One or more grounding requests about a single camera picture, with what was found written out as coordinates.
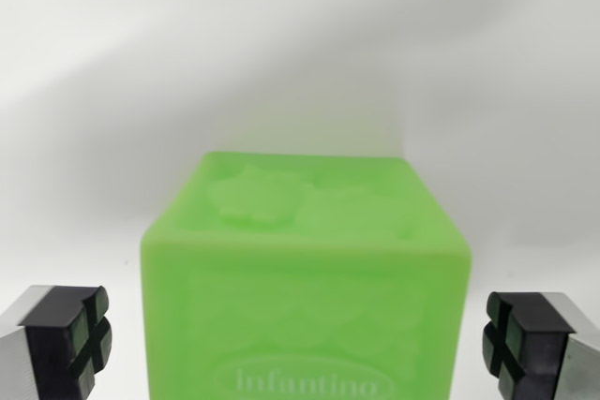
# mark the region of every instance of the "block front face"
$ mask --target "block front face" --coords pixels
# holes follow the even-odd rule
[[[402,161],[209,156],[142,243],[152,399],[447,398],[468,270]]]

